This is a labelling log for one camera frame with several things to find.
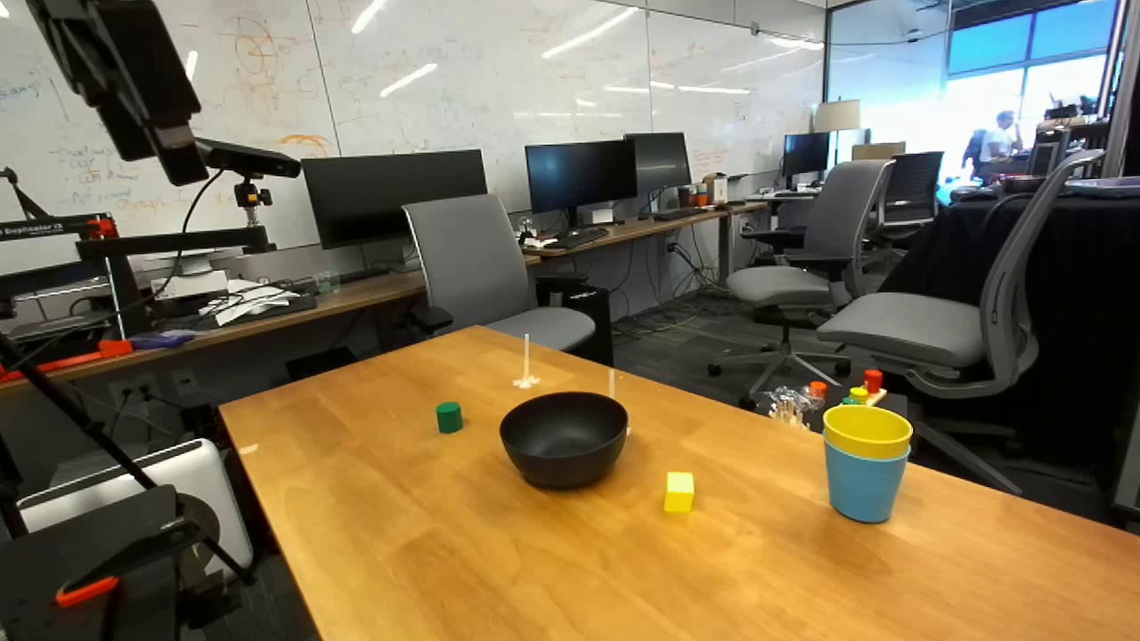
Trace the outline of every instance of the person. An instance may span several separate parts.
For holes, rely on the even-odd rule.
[[[975,129],[964,142],[963,167],[973,167],[973,179],[991,181],[1021,154],[1021,132],[1014,129],[1011,110],[998,110],[998,129]]]

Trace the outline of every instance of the whiteboard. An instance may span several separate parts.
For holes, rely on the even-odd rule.
[[[194,48],[200,134],[291,155],[479,148],[504,210],[527,210],[522,145],[682,132],[693,179],[779,165],[807,123],[819,48],[779,48],[749,27],[634,15],[564,52],[546,48],[617,18],[599,0],[158,0],[181,58]],[[27,10],[0,21],[0,165],[51,215],[108,210],[123,236],[177,231],[200,184],[154,161],[117,161],[97,114],[63,86]],[[384,95],[402,73],[434,65]],[[680,94],[711,86],[739,94]],[[244,225],[222,179],[191,228]],[[304,181],[268,179],[260,221],[279,246],[312,246]]]

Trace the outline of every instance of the black bowl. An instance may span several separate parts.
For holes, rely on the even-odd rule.
[[[530,484],[585,488],[614,469],[627,441],[627,409],[591,393],[536,396],[509,409],[498,433]]]

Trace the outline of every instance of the small yellow cube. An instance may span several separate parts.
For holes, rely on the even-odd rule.
[[[690,513],[693,494],[699,494],[699,482],[686,469],[666,473],[666,513]]]

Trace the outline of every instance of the yellow cup rim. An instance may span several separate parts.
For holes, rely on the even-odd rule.
[[[875,413],[875,416],[896,424],[902,432],[896,433],[850,433],[846,427],[836,427],[840,413]],[[840,451],[884,459],[884,457],[907,451],[913,421],[903,421],[891,409],[880,409],[880,405],[832,405],[823,413],[823,438]]]

